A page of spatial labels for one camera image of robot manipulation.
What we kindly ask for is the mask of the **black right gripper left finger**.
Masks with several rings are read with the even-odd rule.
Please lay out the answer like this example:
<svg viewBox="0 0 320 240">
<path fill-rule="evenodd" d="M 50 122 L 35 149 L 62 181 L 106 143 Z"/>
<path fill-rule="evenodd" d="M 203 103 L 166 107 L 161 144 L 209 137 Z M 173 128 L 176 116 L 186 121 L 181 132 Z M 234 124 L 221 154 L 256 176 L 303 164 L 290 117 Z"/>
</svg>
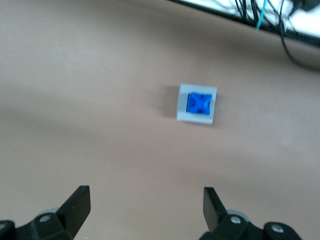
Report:
<svg viewBox="0 0 320 240">
<path fill-rule="evenodd" d="M 91 211 L 90 187 L 79 186 L 55 211 L 38 215 L 15 230 L 16 240 L 73 240 Z"/>
</svg>

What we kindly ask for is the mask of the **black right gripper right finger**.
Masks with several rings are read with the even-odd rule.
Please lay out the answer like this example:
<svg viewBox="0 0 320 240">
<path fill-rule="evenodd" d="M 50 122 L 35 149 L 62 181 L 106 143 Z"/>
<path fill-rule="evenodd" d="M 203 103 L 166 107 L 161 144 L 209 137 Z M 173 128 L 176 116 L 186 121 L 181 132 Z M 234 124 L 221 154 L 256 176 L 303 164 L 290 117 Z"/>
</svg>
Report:
<svg viewBox="0 0 320 240">
<path fill-rule="evenodd" d="M 203 189 L 203 215 L 208 227 L 202 240 L 264 240 L 264 231 L 237 210 L 227 210 L 213 187 Z"/>
</svg>

